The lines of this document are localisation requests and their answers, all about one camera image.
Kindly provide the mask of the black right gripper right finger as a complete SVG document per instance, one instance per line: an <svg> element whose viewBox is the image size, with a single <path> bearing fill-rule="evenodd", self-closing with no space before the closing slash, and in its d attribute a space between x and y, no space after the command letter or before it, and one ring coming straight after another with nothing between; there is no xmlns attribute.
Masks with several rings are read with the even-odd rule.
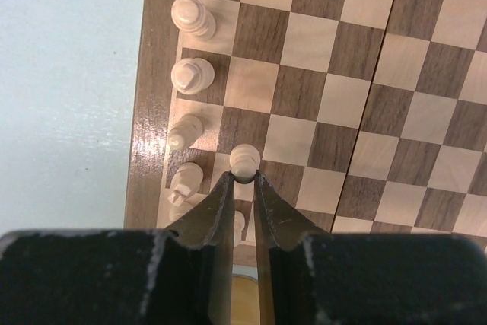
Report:
<svg viewBox="0 0 487 325"><path fill-rule="evenodd" d="M486 257L457 234L330 234L254 178L263 324L484 324Z"/></svg>

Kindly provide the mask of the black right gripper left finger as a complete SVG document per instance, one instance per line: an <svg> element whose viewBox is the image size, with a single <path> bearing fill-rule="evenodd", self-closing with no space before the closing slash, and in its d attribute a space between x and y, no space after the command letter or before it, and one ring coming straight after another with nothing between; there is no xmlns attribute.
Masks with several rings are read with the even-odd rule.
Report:
<svg viewBox="0 0 487 325"><path fill-rule="evenodd" d="M3 324L228 324L234 177L166 228L12 231Z"/></svg>

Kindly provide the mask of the light chess piece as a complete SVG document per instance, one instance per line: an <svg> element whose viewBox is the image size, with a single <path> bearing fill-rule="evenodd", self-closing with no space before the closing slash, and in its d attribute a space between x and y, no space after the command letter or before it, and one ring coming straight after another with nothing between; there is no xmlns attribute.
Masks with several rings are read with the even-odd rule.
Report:
<svg viewBox="0 0 487 325"><path fill-rule="evenodd" d="M199 190L203 177L203 170L198 164L181 164L171 180L168 201L174 206L181 206Z"/></svg>
<svg viewBox="0 0 487 325"><path fill-rule="evenodd" d="M215 17L200 0L175 0L171 18L179 30L198 40L210 40L215 35Z"/></svg>
<svg viewBox="0 0 487 325"><path fill-rule="evenodd" d="M187 198L186 200L182 200L178 198L176 201L170 200L170 211L169 211L169 220L170 222L175 222L182 216L184 216L188 211L195 208L204 198L206 195L196 193L195 195Z"/></svg>
<svg viewBox="0 0 487 325"><path fill-rule="evenodd" d="M201 58L185 58L177 62L170 74L173 86L182 94L194 95L208 88L215 79L212 64Z"/></svg>
<svg viewBox="0 0 487 325"><path fill-rule="evenodd" d="M195 115L186 114L169 131L167 142L173 150L183 150L189 148L202 133L202 121Z"/></svg>

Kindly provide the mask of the light pawn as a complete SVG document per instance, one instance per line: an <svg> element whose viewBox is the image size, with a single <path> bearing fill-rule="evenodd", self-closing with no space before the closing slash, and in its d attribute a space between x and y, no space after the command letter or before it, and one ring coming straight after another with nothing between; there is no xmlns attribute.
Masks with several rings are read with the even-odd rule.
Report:
<svg viewBox="0 0 487 325"><path fill-rule="evenodd" d="M236 210L234 213L234 247L241 245L245 239L246 219L241 211Z"/></svg>
<svg viewBox="0 0 487 325"><path fill-rule="evenodd" d="M241 144L232 149L229 164L235 180L241 184L248 184L259 169L260 154L254 146Z"/></svg>

